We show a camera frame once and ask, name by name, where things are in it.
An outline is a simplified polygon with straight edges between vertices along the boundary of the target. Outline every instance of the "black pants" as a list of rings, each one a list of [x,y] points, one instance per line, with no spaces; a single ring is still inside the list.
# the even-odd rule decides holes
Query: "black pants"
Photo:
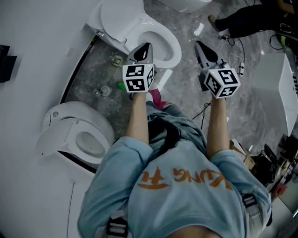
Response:
[[[278,30],[283,12],[268,5],[244,7],[231,16],[215,21],[219,31],[229,29],[232,38],[244,37],[259,31]]]

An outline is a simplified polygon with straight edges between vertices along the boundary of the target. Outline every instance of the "sleeve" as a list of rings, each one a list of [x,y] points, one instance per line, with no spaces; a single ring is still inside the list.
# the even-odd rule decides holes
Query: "sleeve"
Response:
[[[94,238],[110,214],[127,203],[151,153],[149,145],[130,137],[110,147],[85,193],[77,224],[82,238]]]
[[[232,150],[216,153],[211,162],[234,185],[241,196],[245,194],[254,195],[258,213],[256,216],[251,217],[245,209],[245,216],[247,226],[250,227],[250,237],[253,233],[260,233],[265,228],[271,214],[271,197],[267,189],[251,174]]]

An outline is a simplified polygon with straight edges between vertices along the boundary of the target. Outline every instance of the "marble floor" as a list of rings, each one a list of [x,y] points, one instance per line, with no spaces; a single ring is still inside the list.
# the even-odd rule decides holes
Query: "marble floor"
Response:
[[[252,5],[253,0],[247,0],[247,2]],[[218,18],[224,18],[245,7],[246,3],[244,0],[213,0],[206,7],[190,14],[175,12],[156,0],[144,0],[144,5],[148,15],[172,31],[182,49],[182,60],[177,67],[172,69],[173,74],[161,91],[163,100],[177,104],[184,114],[193,118],[203,109],[204,104],[211,100],[210,93],[202,92],[198,81],[201,67],[195,58],[195,41],[202,40],[211,47],[219,49],[224,40],[218,39],[219,34],[208,22],[208,15],[213,14]],[[203,23],[205,27],[196,37],[194,31],[200,23]],[[269,45],[269,38],[272,35],[272,31],[265,31],[241,38],[245,49],[244,76],[240,78],[242,85],[233,97],[227,99],[230,138],[237,139],[246,148],[252,145],[253,152],[261,151],[265,143],[275,150],[282,136],[267,123],[262,105],[251,88],[251,79],[261,57],[261,51],[264,53],[280,52]],[[239,40],[235,39],[235,43],[234,46],[228,43],[222,46],[221,53],[227,60],[230,53],[241,58],[244,56]],[[275,38],[272,39],[272,44],[279,47]],[[110,121],[115,137],[118,138],[125,134],[131,100],[128,94],[121,91],[118,86],[118,83],[122,82],[122,69],[111,64],[111,59],[115,55],[126,58],[125,54],[98,40],[80,67],[66,101],[82,101],[98,110]],[[231,57],[230,65],[233,62],[240,64],[238,58]],[[161,79],[164,72],[165,70],[158,70],[156,82]],[[103,85],[110,86],[113,91],[108,97],[97,97],[94,90],[100,89]],[[210,108],[206,110],[203,125],[205,134],[209,116]],[[195,121],[200,125],[202,117],[197,117]]]

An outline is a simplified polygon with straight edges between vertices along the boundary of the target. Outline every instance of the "person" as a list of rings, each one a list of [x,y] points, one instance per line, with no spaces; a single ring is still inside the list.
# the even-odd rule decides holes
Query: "person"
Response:
[[[108,150],[85,194],[80,236],[126,237],[125,223],[116,222],[122,212],[128,237],[257,237],[271,198],[229,149],[225,99],[212,98],[206,141],[176,105],[158,109],[157,98],[134,95],[126,136]]]
[[[224,19],[216,19],[214,15],[209,15],[208,20],[218,32],[228,29],[231,38],[244,37],[266,30],[293,34],[297,21],[291,1],[263,0],[262,2],[261,5],[243,7]]]

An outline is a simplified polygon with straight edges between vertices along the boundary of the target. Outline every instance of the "toilet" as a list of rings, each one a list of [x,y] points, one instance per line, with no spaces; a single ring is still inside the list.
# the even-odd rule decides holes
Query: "toilet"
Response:
[[[143,0],[100,0],[87,24],[100,39],[126,54],[142,43],[151,43],[157,68],[174,68],[181,60],[178,40],[145,13]]]
[[[212,0],[157,0],[180,13],[192,13],[206,6]]]
[[[67,102],[50,109],[35,144],[35,153],[48,156],[68,152],[84,162],[101,163],[114,142],[111,124],[82,102]]]

